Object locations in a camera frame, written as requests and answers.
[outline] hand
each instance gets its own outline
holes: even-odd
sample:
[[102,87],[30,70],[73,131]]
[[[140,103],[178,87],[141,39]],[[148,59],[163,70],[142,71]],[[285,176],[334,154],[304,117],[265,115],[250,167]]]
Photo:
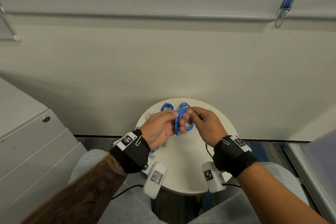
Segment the hand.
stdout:
[[[140,130],[146,142],[148,143],[150,150],[154,150],[161,146],[168,138],[175,134],[175,119],[178,114],[176,110],[158,112],[148,118],[148,120],[141,126]],[[178,130],[185,134],[186,120],[189,119],[189,115],[184,113],[182,118],[178,121]]]
[[211,147],[215,147],[223,137],[228,135],[213,111],[201,107],[189,107],[188,114],[189,123],[195,124],[203,141]]

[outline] white round table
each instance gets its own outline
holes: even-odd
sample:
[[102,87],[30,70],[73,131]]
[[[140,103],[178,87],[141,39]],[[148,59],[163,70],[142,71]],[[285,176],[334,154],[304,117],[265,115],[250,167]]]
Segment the white round table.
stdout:
[[[171,98],[153,105],[140,117],[136,126],[141,127],[145,123],[147,113],[160,112],[164,103],[171,103],[174,109],[178,110],[182,102],[213,111],[223,124],[226,132],[229,135],[237,135],[235,128],[224,114],[207,103],[191,98]],[[213,148],[208,146],[208,150],[213,155]],[[212,159],[205,149],[205,143],[196,126],[191,131],[181,135],[179,140],[176,135],[171,136],[166,142],[166,146],[160,146],[154,156],[154,159],[148,158],[149,165],[158,161],[168,167],[168,172],[162,183],[162,186],[166,189],[187,195],[208,191],[201,166],[205,162],[212,161]],[[227,172],[223,173],[225,181],[228,181],[231,176]]]

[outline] tattoo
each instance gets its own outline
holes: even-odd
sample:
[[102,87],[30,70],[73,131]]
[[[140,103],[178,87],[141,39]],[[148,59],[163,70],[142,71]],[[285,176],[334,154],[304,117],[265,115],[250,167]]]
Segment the tattoo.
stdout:
[[126,177],[119,162],[107,154],[93,168],[40,205],[21,224],[97,223]]

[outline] gray pants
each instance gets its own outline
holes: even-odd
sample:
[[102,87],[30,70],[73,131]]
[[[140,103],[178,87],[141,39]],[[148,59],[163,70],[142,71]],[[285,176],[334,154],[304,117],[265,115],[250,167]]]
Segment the gray pants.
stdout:
[[[106,156],[103,150],[90,150],[78,161],[72,172],[69,183],[77,179],[82,173],[89,170]],[[291,172],[285,168],[265,162],[263,165],[291,192],[308,204],[308,200],[301,188],[301,185]],[[135,184],[144,184],[146,176],[143,173],[129,174],[123,185],[116,194],[124,191]],[[237,184],[236,179],[231,178],[228,183]],[[260,223],[250,202],[242,189],[228,187],[226,190],[214,194],[219,202],[214,208],[192,220],[190,224],[200,223],[222,223],[222,224],[243,224]],[[151,199],[142,193],[141,188],[133,188],[117,197],[107,206],[99,224],[110,223],[165,223],[160,221],[151,209]]]

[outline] wrist strap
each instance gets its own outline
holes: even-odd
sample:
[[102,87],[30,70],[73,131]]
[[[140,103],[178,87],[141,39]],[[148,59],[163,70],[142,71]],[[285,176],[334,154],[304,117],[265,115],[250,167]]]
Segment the wrist strap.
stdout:
[[148,162],[150,148],[141,130],[127,133],[117,141],[110,154],[120,163],[128,174],[138,173]]
[[251,149],[237,136],[226,136],[214,147],[213,162],[219,171],[236,178],[243,170],[257,162]]

